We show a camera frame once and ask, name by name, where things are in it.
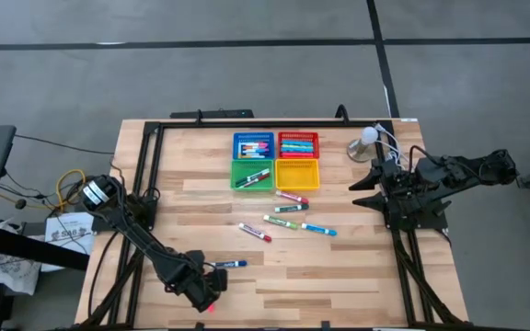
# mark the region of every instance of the marker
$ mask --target marker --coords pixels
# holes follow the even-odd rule
[[[284,221],[284,220],[272,217],[270,215],[263,216],[263,220],[267,221],[269,223],[276,224],[276,225],[289,227],[290,229],[294,229],[294,230],[298,229],[298,225],[297,224],[291,223],[291,222],[288,222],[288,221]]]
[[[312,145],[314,145],[311,142],[288,141],[288,140],[282,140],[282,143],[297,144],[297,145],[302,145],[302,146],[312,146]]]
[[[334,231],[334,230],[325,229],[323,227],[315,226],[315,225],[312,225],[312,224],[302,223],[302,229],[318,232],[320,234],[328,234],[328,235],[332,235],[332,236],[337,235],[337,232]]]
[[[258,178],[258,177],[261,177],[262,175],[268,174],[269,172],[270,172],[269,168],[263,169],[263,170],[259,171],[257,174],[253,174],[251,176],[247,176],[247,177],[244,177],[244,178],[242,178],[240,180],[237,180],[235,184],[237,186],[238,185],[243,185],[246,182],[249,182],[249,181],[251,181],[251,180],[253,180],[255,178]]]
[[[298,197],[298,196],[296,196],[294,194],[283,192],[283,191],[280,191],[280,190],[277,190],[277,192],[275,192],[275,195],[277,195],[278,197],[284,197],[284,198],[287,198],[287,199],[290,199],[290,200],[294,200],[294,201],[298,201],[298,202],[302,202],[302,203],[308,203],[308,199],[306,199],[306,198]]]
[[[268,143],[240,143],[243,148],[252,148],[252,147],[267,147]]]
[[[312,151],[314,147],[306,147],[306,146],[300,146],[300,145],[288,145],[288,144],[282,144],[282,148],[295,148],[299,150],[309,150]]]
[[[236,267],[246,267],[247,261],[239,260],[239,261],[228,261],[228,262],[213,262],[210,264],[217,268],[236,268]]]
[[[253,184],[259,183],[261,180],[263,180],[263,179],[265,179],[265,178],[267,178],[267,177],[269,177],[269,176],[270,176],[270,173],[267,173],[267,174],[265,174],[265,175],[263,175],[263,176],[261,176],[261,177],[255,178],[255,179],[253,179],[253,180],[247,182],[246,184],[243,184],[242,186],[240,186],[240,187],[236,187],[236,188],[246,188],[246,187],[249,187],[249,186],[251,186],[251,185],[253,185]]]
[[[309,208],[307,204],[295,205],[295,206],[284,206],[275,207],[275,212],[288,212],[288,211],[305,211]]]
[[[243,153],[265,153],[268,151],[269,151],[268,148],[253,148],[253,149],[243,150]]]
[[[259,238],[261,238],[262,240],[265,240],[266,242],[270,243],[271,242],[271,237],[264,234],[263,232],[257,230],[257,229],[253,229],[252,227],[246,225],[246,224],[243,224],[243,223],[240,223],[238,225],[238,227],[241,229],[241,230],[244,230],[250,234],[253,234],[254,236],[257,236]]]
[[[288,153],[288,152],[282,152],[283,156],[286,157],[314,157],[314,153]]]
[[[300,148],[291,148],[291,147],[282,147],[282,152],[302,152],[302,153],[313,153],[313,149],[300,149]]]

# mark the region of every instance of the table leg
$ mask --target table leg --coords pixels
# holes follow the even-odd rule
[[[0,229],[0,253],[55,266],[87,270],[89,255]]]

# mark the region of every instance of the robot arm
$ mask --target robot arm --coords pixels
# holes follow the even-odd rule
[[[154,217],[158,198],[127,195],[122,183],[105,175],[89,181],[80,194],[87,212],[123,234],[153,262],[166,291],[184,294],[200,312],[218,299],[220,291],[226,291],[226,270],[215,269],[204,275],[202,251],[179,253],[163,246],[142,226]]]
[[[422,151],[418,146],[412,148]],[[443,229],[447,227],[444,209],[451,201],[441,202],[441,199],[477,185],[510,184],[518,175],[506,150],[475,159],[426,156],[419,160],[413,172],[402,170],[394,159],[384,163],[373,160],[369,175],[349,190],[374,189],[380,184],[382,192],[354,200],[353,204],[383,212],[386,226],[392,229]]]

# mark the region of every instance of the wooden tabletop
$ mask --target wooden tabletop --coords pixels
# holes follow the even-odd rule
[[[128,188],[143,126],[144,120],[125,120],[121,125],[114,164],[123,169]],[[405,151],[413,144],[422,146],[418,122],[394,120],[394,129]],[[278,216],[334,229],[336,237],[265,223],[264,214],[274,214],[273,207],[292,202],[270,192],[230,189],[232,139],[238,131],[318,133],[320,189],[298,192],[310,200],[308,211]],[[369,163],[354,163],[346,155],[347,144],[360,134],[361,129],[347,128],[167,129],[157,177],[162,197],[153,234],[180,252],[200,249],[207,261],[245,259],[248,267],[229,269],[228,291],[212,313],[200,314],[184,296],[164,292],[146,259],[135,326],[192,327],[204,322],[207,327],[316,327],[323,320],[336,327],[406,325],[392,239],[383,216],[351,204],[375,191],[347,190],[369,171]],[[149,151],[144,180],[152,147]],[[272,242],[240,231],[239,223],[254,225]],[[109,236],[100,234],[95,239],[77,323],[86,319],[91,280]],[[418,231],[418,237],[427,280],[454,314],[467,319],[449,245],[435,231]],[[120,247],[119,236],[103,261],[94,307],[115,280]],[[410,283],[421,320],[418,290],[413,280]],[[119,321],[125,320],[129,294],[130,284],[122,295]]]

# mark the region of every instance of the red marker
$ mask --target red marker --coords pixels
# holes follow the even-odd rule
[[[283,157],[308,157],[308,158],[313,158],[314,157],[314,154],[313,153],[287,153],[287,152],[282,152],[282,156]]]
[[[241,186],[241,188],[246,188],[247,186],[251,186],[251,185],[253,185],[253,184],[255,184],[255,183],[259,183],[261,180],[267,178],[269,175],[270,175],[270,173],[267,173],[267,174],[265,174],[265,175],[263,175],[263,176],[261,176],[261,177],[257,177],[257,178],[255,178],[255,179],[253,179],[253,180],[247,182],[247,184]]]
[[[263,232],[257,230],[257,229],[253,229],[252,227],[244,224],[244,223],[240,223],[238,225],[238,227],[241,229],[241,230],[245,230],[246,232],[250,233],[250,234],[253,234],[254,236],[256,237],[259,237],[263,240],[265,240],[266,242],[270,243],[271,242],[271,237],[264,234]]]
[[[291,199],[291,200],[294,200],[294,201],[302,202],[303,204],[307,204],[308,203],[308,199],[306,199],[306,198],[298,197],[298,196],[296,196],[294,194],[290,194],[290,193],[287,193],[287,192],[281,192],[280,190],[275,192],[275,194],[280,196],[280,197],[284,197],[284,198]]]

